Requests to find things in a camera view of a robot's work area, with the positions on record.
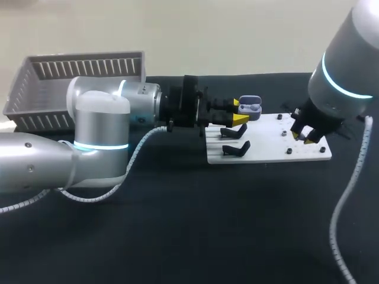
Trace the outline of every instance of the slotted basket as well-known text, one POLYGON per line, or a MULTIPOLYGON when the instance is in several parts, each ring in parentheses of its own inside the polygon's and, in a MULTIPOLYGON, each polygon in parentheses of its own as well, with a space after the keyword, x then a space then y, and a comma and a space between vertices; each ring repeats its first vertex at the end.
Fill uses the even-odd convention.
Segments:
POLYGON ((29 56, 16 74, 3 114, 19 131, 72 130, 66 92, 77 76, 145 82, 144 52, 29 56))

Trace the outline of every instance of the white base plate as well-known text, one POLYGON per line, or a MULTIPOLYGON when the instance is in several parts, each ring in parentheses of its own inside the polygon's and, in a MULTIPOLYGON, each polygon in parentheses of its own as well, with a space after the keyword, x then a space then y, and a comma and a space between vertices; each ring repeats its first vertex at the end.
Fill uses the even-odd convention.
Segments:
MULTIPOLYGON (((282 120, 278 120, 278 114, 262 114, 257 121, 249 121, 248 129, 240 139, 221 138, 221 126, 210 124, 205 129, 207 142, 207 158, 209 164, 238 164, 238 163, 277 163, 277 162, 303 162, 330 160, 332 152, 325 137, 318 144, 304 144, 304 141, 296 141, 290 131, 294 122, 290 114, 282 114, 282 120), (224 155, 223 145, 241 148, 246 140, 250 141, 250 149, 243 157, 224 155), (287 154, 287 149, 292 148, 292 154, 287 154)), ((303 134, 306 136, 312 128, 305 127, 303 134)))

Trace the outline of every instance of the glowing blue ring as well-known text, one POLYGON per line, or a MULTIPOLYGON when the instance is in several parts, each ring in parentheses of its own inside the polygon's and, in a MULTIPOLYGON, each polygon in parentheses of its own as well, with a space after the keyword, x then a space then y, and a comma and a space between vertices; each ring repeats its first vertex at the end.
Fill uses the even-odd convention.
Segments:
POLYGON ((121 92, 123 90, 123 87, 124 87, 124 84, 125 84, 126 80, 122 80, 119 87, 118 87, 118 91, 117 91, 117 95, 118 96, 121 96, 121 92))
POLYGON ((79 143, 76 141, 74 141, 73 144, 76 147, 91 149, 91 150, 121 150, 121 149, 126 149, 129 146, 129 144, 119 145, 119 146, 97 146, 97 145, 87 145, 87 144, 79 143))
POLYGON ((352 92, 349 92, 343 88, 341 88, 340 86, 338 86, 334 81, 333 79, 329 76, 328 72, 326 71, 326 67, 325 67, 325 53, 322 57, 322 70, 324 71, 324 75, 325 75, 325 78, 326 80, 328 80, 328 82, 339 92, 343 93, 344 95, 346 96, 351 96, 352 98, 356 98, 356 99, 371 99, 372 96, 369 96, 369 95, 358 95, 357 93, 352 93, 352 92))

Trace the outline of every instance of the black cloth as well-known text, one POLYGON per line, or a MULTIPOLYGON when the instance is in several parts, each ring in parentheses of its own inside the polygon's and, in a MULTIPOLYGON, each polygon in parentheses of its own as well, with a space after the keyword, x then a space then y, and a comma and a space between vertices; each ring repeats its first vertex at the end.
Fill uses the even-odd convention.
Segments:
MULTIPOLYGON (((264 113, 278 113, 283 102, 306 100, 309 76, 205 76, 200 86, 223 98, 259 95, 264 113)), ((148 78, 164 91, 181 80, 148 78)), ((328 228, 361 143, 363 124, 349 125, 352 140, 328 137, 328 162, 209 165, 197 129, 159 133, 105 202, 82 204, 53 192, 0 215, 0 282, 343 283, 328 228)), ((342 254, 360 284, 379 282, 377 125, 338 225, 342 254)), ((146 131, 131 133, 130 155, 146 131)), ((0 206, 32 195, 1 195, 0 206)))

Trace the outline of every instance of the black connector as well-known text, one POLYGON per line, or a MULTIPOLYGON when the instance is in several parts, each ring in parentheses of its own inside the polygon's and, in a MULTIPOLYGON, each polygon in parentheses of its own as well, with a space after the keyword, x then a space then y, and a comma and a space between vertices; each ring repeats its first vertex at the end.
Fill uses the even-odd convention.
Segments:
POLYGON ((221 128, 220 129, 221 138, 226 136, 230 138, 240 139, 247 129, 248 129, 248 125, 246 123, 242 124, 241 127, 238 129, 238 131, 231 130, 228 128, 221 128))
POLYGON ((246 152, 249 150, 249 148, 250 148, 250 141, 248 140, 244 143, 244 145, 240 149, 229 146, 229 145, 223 145, 223 152, 224 152, 224 155, 228 154, 228 155, 233 155, 237 157, 243 157, 246 154, 246 152))

